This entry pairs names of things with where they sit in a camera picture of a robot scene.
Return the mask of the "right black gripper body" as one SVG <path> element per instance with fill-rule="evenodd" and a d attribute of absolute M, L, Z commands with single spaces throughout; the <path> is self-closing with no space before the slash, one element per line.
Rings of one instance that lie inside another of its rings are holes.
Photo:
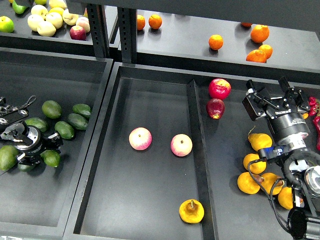
<path fill-rule="evenodd" d="M 291 108 L 279 110 L 273 107 L 267 107 L 266 119 L 268 129 L 276 143 L 296 134 L 304 139 L 310 133 L 309 127 L 302 114 L 293 111 Z"/>

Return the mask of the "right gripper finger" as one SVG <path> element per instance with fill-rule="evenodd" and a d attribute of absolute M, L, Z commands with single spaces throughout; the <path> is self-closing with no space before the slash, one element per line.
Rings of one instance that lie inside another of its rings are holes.
<path fill-rule="evenodd" d="M 287 78 L 282 76 L 279 80 L 281 90 L 284 92 L 282 106 L 286 109 L 296 108 L 299 113 L 306 113 L 310 111 L 310 104 L 308 96 L 301 88 L 290 86 Z"/>
<path fill-rule="evenodd" d="M 275 119 L 278 104 L 271 99 L 269 92 L 262 88 L 257 90 L 254 82 L 249 79 L 246 82 L 247 92 L 242 104 L 252 121 L 260 118 Z"/>

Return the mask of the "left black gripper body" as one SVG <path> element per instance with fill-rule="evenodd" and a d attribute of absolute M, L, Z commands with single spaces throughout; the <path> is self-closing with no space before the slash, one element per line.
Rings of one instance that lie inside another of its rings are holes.
<path fill-rule="evenodd" d="M 47 150 L 47 138 L 35 126 L 17 126 L 14 130 L 15 147 L 27 156 L 41 156 Z"/>

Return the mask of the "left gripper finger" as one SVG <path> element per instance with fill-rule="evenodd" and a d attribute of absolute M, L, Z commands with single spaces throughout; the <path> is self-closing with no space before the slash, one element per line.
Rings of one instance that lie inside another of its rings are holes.
<path fill-rule="evenodd" d="M 63 138 L 58 132 L 53 133 L 47 137 L 47 149 L 54 150 L 57 153 L 61 153 L 61 146 L 63 145 Z"/>
<path fill-rule="evenodd" d="M 39 164 L 41 161 L 41 156 L 40 155 L 26 155 L 25 153 L 22 153 L 17 156 L 17 162 L 18 164 L 21 165 L 26 165 L 26 166 L 34 166 L 36 164 Z"/>

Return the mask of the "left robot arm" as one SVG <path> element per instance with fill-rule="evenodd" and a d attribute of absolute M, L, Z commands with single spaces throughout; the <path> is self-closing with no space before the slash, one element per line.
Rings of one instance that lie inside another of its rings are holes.
<path fill-rule="evenodd" d="M 59 153 L 63 145 L 63 139 L 57 131 L 45 136 L 38 127 L 26 124 L 25 118 L 29 116 L 27 107 L 36 99 L 32 95 L 23 105 L 14 106 L 8 104 L 5 97 L 0 98 L 0 138 L 12 142 L 21 152 L 17 163 L 26 166 L 39 164 L 41 154 L 46 150 Z"/>

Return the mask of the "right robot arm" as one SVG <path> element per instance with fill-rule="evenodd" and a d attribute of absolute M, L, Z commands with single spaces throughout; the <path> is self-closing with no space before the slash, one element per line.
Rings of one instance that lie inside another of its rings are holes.
<path fill-rule="evenodd" d="M 282 180 L 290 189 L 293 208 L 287 220 L 276 213 L 280 226 L 295 240 L 320 238 L 320 155 L 307 148 L 310 134 L 303 114 L 311 110 L 309 98 L 301 88 L 279 81 L 283 96 L 272 97 L 266 88 L 257 88 L 250 79 L 242 103 L 255 121 L 266 118 L 275 146 L 261 147 L 259 161 L 281 167 Z"/>

